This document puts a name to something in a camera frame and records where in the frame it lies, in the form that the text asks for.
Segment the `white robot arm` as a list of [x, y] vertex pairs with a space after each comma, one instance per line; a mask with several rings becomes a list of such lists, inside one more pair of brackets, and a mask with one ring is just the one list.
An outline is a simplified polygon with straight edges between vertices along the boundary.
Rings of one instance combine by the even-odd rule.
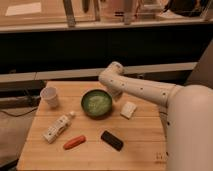
[[113, 98], [125, 92], [167, 109], [166, 171], [213, 171], [213, 89], [134, 79], [123, 72], [112, 62], [99, 82]]

